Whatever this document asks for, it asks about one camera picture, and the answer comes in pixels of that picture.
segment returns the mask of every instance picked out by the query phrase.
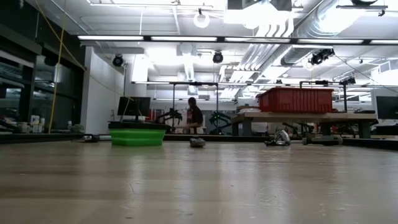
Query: monitor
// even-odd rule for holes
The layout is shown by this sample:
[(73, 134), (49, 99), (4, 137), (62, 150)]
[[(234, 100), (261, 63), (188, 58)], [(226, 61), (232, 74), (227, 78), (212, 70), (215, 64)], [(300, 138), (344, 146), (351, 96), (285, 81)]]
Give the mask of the monitor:
[(398, 96), (377, 96), (378, 119), (398, 119)]
[(150, 97), (126, 97), (121, 96), (119, 100), (119, 116), (135, 116), (138, 121), (139, 116), (150, 115)]

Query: dark shirt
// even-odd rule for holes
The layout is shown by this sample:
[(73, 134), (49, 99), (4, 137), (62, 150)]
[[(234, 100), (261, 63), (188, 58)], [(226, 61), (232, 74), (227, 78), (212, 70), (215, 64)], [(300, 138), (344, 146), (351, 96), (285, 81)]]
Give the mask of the dark shirt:
[(198, 123), (198, 124), (203, 124), (203, 115), (201, 113), (201, 110), (199, 109), (198, 106), (194, 106), (192, 108), (192, 123)]

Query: workbench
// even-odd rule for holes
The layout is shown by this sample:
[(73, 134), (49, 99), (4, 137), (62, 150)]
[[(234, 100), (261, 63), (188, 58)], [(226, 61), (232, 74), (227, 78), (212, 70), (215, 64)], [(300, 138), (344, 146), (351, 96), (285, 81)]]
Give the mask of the workbench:
[(271, 113), (271, 112), (247, 112), (238, 114), (232, 118), (233, 136), (239, 136), (239, 123), (243, 124), (243, 136), (252, 136), (251, 123), (319, 123), (323, 135), (330, 135), (332, 124), (351, 123), (358, 124), (359, 138), (371, 138), (371, 123), (376, 120), (375, 114), (361, 113)]

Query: red plastic crate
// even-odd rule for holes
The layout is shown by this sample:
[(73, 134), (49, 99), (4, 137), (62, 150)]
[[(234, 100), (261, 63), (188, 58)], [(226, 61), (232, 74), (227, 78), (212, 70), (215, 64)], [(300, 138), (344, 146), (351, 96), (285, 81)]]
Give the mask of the red plastic crate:
[(331, 89), (271, 88), (259, 96), (263, 112), (331, 113)]

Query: column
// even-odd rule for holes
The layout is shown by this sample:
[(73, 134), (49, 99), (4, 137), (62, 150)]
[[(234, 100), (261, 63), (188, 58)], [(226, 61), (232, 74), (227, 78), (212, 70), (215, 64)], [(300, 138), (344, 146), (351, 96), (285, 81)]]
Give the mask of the column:
[(135, 55), (132, 62), (127, 63), (124, 81), (124, 94), (126, 96), (147, 96), (147, 85), (131, 84), (131, 82), (148, 81), (148, 61), (145, 55)]

